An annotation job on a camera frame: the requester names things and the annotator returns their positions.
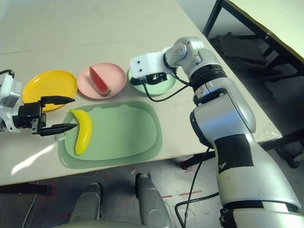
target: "table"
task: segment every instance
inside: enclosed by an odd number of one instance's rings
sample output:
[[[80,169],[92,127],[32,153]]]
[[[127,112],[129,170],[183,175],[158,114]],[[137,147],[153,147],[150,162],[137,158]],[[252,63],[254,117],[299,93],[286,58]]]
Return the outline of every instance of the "table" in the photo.
[[[203,34],[208,37],[221,9],[226,9],[270,47],[265,56],[275,50],[279,56],[265,69],[290,63],[298,72],[294,75],[271,77],[269,81],[304,75],[304,31],[302,23],[304,1],[301,0],[217,0]]]
[[[8,10],[0,22],[0,30],[7,31],[0,34],[1,68],[13,69],[23,86],[47,70],[64,69],[77,76],[82,68],[100,61],[116,63],[127,71],[130,58],[172,46],[180,37],[197,36],[216,54],[228,77],[236,82],[253,109],[257,140],[281,137],[174,0],[53,0],[17,5]],[[186,79],[181,70],[178,74]],[[177,84],[171,92],[181,86]],[[151,161],[196,154],[206,147],[199,143],[189,122],[195,107],[192,97],[192,89],[187,88],[166,102],[153,103],[130,84],[116,97],[105,101],[91,100],[77,92],[75,102],[47,113],[47,125],[61,123],[70,108],[86,104],[144,101],[158,114],[163,133],[162,150]],[[31,135],[29,129],[19,134],[2,133],[0,146],[0,185],[109,168],[68,169],[60,163],[54,137]]]

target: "pink plate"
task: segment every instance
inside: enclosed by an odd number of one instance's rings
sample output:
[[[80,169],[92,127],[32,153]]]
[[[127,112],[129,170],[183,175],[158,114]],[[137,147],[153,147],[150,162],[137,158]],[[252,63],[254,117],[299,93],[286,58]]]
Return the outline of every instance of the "pink plate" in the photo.
[[[118,94],[127,81],[125,72],[113,63],[95,63],[91,67],[103,78],[107,85],[111,88],[108,95],[99,94],[92,86],[89,73],[89,66],[80,71],[77,78],[77,86],[81,93],[93,99],[107,99]]]

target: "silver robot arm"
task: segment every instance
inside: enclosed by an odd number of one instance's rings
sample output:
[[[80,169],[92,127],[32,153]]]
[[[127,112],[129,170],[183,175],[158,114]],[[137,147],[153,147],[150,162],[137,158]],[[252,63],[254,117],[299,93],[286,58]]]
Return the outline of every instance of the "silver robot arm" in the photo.
[[[304,217],[297,213],[301,205],[290,184],[252,135],[256,121],[251,108],[213,52],[199,38],[189,37],[158,53],[164,54],[158,59],[151,53],[131,59],[132,74],[140,79],[182,67],[188,76],[197,106],[190,114],[191,125],[200,142],[216,154],[221,225],[304,227]]]

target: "metal table frame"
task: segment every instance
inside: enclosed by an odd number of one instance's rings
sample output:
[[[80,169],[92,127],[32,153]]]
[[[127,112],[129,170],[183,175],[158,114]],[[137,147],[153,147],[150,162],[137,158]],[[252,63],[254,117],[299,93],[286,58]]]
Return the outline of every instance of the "metal table frame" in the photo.
[[[218,18],[218,15],[222,8],[227,10],[236,19],[242,22],[247,28],[249,28],[252,32],[254,32],[257,35],[257,37],[264,40],[270,46],[270,48],[266,51],[266,55],[269,55],[272,50],[275,50],[279,54],[279,58],[275,59],[272,63],[270,63],[266,68],[266,70],[269,70],[270,68],[273,68],[275,65],[279,64],[278,60],[283,58],[283,59],[288,59],[288,62],[298,71],[294,75],[271,77],[269,81],[274,82],[280,79],[303,76],[304,64],[303,62],[301,62],[301,60],[295,57],[289,50],[287,50],[278,41],[272,38],[271,34],[269,34],[267,31],[264,31],[262,28],[256,25],[253,21],[251,21],[244,14],[242,14],[242,12],[238,11],[233,6],[231,6],[226,0],[216,1],[212,9],[212,12],[208,18],[208,21],[206,23],[206,26],[203,30],[203,34],[205,35],[206,38],[208,38],[209,33],[216,19]]]

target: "yellow banana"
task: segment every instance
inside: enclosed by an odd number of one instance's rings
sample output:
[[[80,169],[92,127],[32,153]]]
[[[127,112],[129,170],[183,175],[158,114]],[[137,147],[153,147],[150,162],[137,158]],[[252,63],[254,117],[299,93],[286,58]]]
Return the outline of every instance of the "yellow banana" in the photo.
[[[81,109],[70,109],[79,122],[79,132],[75,147],[76,155],[81,155],[89,144],[92,132],[92,122],[89,114]]]

